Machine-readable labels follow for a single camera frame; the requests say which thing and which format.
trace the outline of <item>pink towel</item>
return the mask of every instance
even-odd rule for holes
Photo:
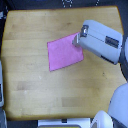
[[[72,40],[78,33],[48,42],[49,70],[57,70],[84,59],[81,47],[72,45]]]

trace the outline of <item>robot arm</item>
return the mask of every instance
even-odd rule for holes
[[[0,61],[0,128],[7,128],[6,114],[2,109],[4,105],[2,65]]]
[[[83,23],[73,45],[81,46],[98,57],[117,64],[120,60],[123,36],[121,33],[93,20]]]

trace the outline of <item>wooden tabletop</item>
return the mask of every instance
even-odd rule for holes
[[[99,21],[123,33],[116,7],[10,11],[4,30],[5,111],[11,120],[94,117],[125,83],[119,65],[84,51],[84,61],[49,72],[47,42]]]

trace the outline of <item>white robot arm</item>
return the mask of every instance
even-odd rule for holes
[[[4,105],[2,65],[0,61],[0,128],[7,128],[6,114],[2,109]]]
[[[112,64],[116,65],[119,62],[123,75],[128,80],[128,38],[124,42],[121,33],[99,22],[86,20],[72,43]],[[99,111],[91,124],[91,128],[113,127],[128,128],[128,83],[115,90],[109,104],[108,115]]]

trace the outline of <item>wooden table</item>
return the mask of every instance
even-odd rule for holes
[[[49,72],[47,42],[80,31],[84,20],[121,33],[116,7],[10,11],[2,44],[5,111],[11,120],[94,117],[125,83],[119,65],[84,50],[84,61]]]

